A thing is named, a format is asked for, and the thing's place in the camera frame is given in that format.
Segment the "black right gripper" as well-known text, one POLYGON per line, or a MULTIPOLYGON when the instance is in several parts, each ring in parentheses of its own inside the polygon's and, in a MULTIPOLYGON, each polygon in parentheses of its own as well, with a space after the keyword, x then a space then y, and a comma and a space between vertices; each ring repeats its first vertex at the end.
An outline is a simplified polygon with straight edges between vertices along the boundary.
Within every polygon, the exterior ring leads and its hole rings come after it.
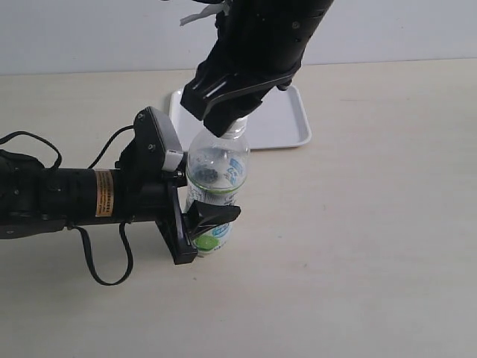
POLYGON ((250 115, 274 87, 288 87, 303 58, 303 34, 278 29, 231 34, 217 40, 183 90, 181 105, 206 129, 223 136, 250 115))

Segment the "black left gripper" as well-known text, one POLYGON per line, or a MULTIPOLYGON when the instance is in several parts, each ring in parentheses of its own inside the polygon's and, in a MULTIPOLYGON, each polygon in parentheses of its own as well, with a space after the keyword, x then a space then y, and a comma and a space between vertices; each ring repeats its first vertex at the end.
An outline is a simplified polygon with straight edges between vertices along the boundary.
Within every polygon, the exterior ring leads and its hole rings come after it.
POLYGON ((191 241, 241 214, 239 206, 194 201, 183 221, 177 192, 185 185, 177 173, 182 160, 182 151, 162 151, 157 144, 132 141, 113 171, 113 216, 127 222, 155 222, 176 265, 192 263, 198 255, 191 241))

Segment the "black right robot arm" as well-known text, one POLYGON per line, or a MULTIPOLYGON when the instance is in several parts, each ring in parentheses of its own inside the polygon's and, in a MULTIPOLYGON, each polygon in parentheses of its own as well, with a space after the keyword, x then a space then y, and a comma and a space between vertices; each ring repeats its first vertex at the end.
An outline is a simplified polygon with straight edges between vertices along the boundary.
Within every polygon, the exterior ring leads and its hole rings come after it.
POLYGON ((220 137, 274 88, 286 90, 331 1, 217 1, 217 40, 181 105, 220 137))

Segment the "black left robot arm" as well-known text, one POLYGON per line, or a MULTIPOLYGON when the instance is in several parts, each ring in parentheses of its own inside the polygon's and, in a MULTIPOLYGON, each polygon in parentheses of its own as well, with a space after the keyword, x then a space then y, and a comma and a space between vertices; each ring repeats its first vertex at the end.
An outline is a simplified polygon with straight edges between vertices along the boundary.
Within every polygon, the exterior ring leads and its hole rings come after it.
POLYGON ((114 169, 50 169, 37 158, 1 151, 1 238, 87 225, 153 222, 175 264, 190 263, 193 239, 236 220, 237 206, 195 202, 182 212, 186 179, 164 172, 158 145, 133 140, 114 169))

